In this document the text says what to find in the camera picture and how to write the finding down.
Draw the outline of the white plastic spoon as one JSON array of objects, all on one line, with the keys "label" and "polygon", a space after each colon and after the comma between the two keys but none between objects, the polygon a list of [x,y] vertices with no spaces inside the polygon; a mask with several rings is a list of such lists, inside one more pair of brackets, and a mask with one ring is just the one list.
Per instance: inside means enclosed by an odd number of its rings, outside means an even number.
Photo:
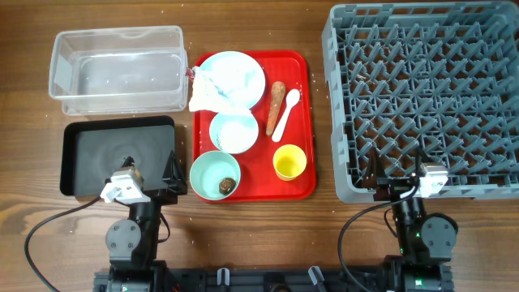
[{"label": "white plastic spoon", "polygon": [[301,93],[297,89],[291,89],[289,91],[289,93],[287,94],[285,111],[282,114],[281,119],[272,134],[273,142],[277,143],[277,142],[281,141],[281,138],[283,136],[283,133],[285,131],[285,128],[286,128],[286,125],[288,122],[290,111],[298,104],[300,96],[301,96]]}]

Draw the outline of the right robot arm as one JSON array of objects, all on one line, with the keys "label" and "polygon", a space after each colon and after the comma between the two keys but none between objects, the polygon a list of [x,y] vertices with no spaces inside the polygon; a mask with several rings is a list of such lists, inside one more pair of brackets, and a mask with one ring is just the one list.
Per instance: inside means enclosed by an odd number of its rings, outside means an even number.
[{"label": "right robot arm", "polygon": [[375,189],[374,200],[392,204],[393,233],[400,255],[388,255],[373,283],[377,291],[454,290],[453,273],[446,265],[452,259],[458,225],[443,213],[427,213],[424,200],[437,194],[448,181],[448,170],[422,149],[416,148],[409,178],[390,178],[376,148],[368,154],[364,187]]}]

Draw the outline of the large light blue plate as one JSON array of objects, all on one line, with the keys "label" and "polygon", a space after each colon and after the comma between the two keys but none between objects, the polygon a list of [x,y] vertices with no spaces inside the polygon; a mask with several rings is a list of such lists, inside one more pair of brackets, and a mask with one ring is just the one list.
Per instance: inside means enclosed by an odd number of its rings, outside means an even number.
[{"label": "large light blue plate", "polygon": [[233,105],[252,109],[262,98],[266,77],[261,65],[248,54],[238,51],[216,53],[199,68]]}]

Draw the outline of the yellow plastic cup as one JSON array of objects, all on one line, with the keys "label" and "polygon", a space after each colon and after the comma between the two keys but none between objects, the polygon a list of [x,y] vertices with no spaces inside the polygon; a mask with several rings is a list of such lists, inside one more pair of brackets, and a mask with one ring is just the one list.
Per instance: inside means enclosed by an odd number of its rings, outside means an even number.
[{"label": "yellow plastic cup", "polygon": [[279,179],[292,181],[306,169],[307,155],[299,146],[285,144],[275,151],[272,164]]}]

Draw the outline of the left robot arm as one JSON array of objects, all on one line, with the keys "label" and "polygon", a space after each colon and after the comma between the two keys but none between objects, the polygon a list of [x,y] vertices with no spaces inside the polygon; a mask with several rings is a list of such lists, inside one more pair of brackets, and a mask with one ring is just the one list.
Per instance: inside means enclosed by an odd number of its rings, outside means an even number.
[{"label": "left robot arm", "polygon": [[113,223],[106,233],[110,267],[106,277],[96,276],[95,291],[180,291],[167,263],[157,259],[158,245],[167,240],[159,238],[160,225],[167,224],[161,207],[176,204],[187,193],[174,151],[169,153],[161,181],[165,187],[145,191],[144,177],[132,157],[106,179],[101,198],[127,206],[129,216]]}]

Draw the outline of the white napkin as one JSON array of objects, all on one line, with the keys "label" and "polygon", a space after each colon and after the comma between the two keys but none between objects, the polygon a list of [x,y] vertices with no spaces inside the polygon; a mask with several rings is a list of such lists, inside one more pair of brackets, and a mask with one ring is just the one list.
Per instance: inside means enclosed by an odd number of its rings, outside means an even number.
[{"label": "white napkin", "polygon": [[211,111],[231,116],[249,117],[251,111],[240,105],[233,105],[218,91],[218,87],[209,77],[209,72],[200,67],[192,67],[188,71],[192,81],[192,95],[188,103],[190,112]]}]

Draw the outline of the orange carrot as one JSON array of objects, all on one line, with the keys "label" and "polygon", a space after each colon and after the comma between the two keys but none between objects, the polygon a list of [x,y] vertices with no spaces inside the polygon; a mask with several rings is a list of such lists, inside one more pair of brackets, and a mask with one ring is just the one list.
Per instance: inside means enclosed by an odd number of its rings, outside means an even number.
[{"label": "orange carrot", "polygon": [[268,121],[266,124],[266,135],[271,136],[274,132],[281,104],[285,97],[285,84],[276,81],[271,87],[271,103],[268,111]]}]

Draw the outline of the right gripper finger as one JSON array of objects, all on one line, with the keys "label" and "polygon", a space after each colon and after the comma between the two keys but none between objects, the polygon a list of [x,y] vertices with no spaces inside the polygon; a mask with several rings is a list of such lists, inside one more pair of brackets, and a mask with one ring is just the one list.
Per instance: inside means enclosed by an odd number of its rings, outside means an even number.
[{"label": "right gripper finger", "polygon": [[414,173],[423,174],[424,165],[429,163],[431,158],[424,152],[421,146],[414,149]]},{"label": "right gripper finger", "polygon": [[379,180],[384,178],[384,169],[376,147],[372,147],[368,154],[368,163],[365,174],[362,176],[362,187],[376,189]]}]

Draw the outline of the small light blue bowl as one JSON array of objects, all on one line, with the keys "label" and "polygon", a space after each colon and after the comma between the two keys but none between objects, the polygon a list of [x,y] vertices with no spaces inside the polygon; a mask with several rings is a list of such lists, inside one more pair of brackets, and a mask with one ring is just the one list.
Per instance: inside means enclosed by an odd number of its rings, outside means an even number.
[{"label": "small light blue bowl", "polygon": [[259,136],[259,125],[251,115],[217,114],[209,126],[213,145],[229,154],[240,154],[249,150]]}]

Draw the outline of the brown mushroom piece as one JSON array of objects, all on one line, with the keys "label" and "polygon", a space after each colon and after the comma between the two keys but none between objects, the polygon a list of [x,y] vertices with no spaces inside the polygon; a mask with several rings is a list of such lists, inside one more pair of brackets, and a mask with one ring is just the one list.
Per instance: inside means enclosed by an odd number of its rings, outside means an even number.
[{"label": "brown mushroom piece", "polygon": [[223,178],[219,183],[219,192],[222,195],[229,195],[234,191],[237,183],[233,178]]}]

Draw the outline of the light green bowl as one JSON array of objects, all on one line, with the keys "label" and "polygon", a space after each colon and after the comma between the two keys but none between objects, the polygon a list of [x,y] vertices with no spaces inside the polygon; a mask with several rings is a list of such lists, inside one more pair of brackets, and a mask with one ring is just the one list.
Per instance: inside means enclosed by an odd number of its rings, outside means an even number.
[{"label": "light green bowl", "polygon": [[[193,162],[190,169],[191,187],[202,199],[219,201],[231,196],[241,181],[241,168],[237,160],[222,151],[209,151]],[[223,178],[233,178],[237,185],[229,195],[219,192],[219,183]]]}]

